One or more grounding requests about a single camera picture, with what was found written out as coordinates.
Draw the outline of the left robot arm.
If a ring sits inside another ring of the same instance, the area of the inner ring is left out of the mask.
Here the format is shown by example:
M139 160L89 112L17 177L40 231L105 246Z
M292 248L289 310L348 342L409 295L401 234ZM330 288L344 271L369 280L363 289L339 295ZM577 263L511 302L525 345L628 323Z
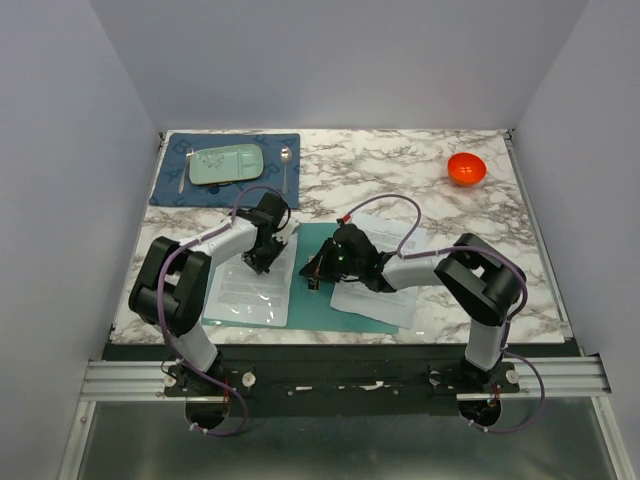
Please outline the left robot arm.
M209 275L240 256L256 274L266 274L295 231L291 208L273 189L255 207L236 206L219 226L189 240L152 241L128 299L129 309L156 327L189 370L187 382L201 395L222 380L218 349L201 325Z

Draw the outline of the teal folder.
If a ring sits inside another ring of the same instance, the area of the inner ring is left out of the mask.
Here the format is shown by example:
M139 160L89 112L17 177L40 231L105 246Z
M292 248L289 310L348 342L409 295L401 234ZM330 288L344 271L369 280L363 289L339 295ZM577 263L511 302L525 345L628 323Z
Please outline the teal folder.
M299 227L288 320L285 327L276 329L397 333L398 327L333 309L330 302L334 285L323 283L318 291L311 291L307 287L307 280L299 275L299 270L318 252L321 242L330 237L335 230L336 226L330 223L305 223Z

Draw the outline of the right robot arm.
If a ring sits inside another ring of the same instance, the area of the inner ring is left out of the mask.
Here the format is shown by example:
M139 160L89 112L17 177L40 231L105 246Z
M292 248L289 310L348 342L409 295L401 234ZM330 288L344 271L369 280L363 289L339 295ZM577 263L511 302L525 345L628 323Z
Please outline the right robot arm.
M444 286L470 317L460 379L480 392L496 380L512 318L527 303L526 275L479 236L466 233L451 247L403 255L380 251L364 231L343 224L299 275L310 284L354 280L376 293Z

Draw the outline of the white printed paper sheet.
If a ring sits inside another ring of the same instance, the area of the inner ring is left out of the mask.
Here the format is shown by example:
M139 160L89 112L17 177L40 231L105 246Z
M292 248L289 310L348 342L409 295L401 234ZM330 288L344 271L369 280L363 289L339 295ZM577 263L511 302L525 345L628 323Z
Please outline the white printed paper sheet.
M285 327L297 243L295 233L268 273L256 274L240 255L217 267L210 274L202 323Z

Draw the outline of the white printed paper stack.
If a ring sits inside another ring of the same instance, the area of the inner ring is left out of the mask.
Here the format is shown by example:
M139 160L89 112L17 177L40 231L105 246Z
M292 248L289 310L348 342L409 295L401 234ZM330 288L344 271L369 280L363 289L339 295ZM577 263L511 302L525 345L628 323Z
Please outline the white printed paper stack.
M364 231L379 252L394 253L412 223L387 220L358 211L352 222ZM418 288L396 293L375 293L362 283L338 283L334 287L330 306L338 311L358 314L372 320L410 329L413 326Z

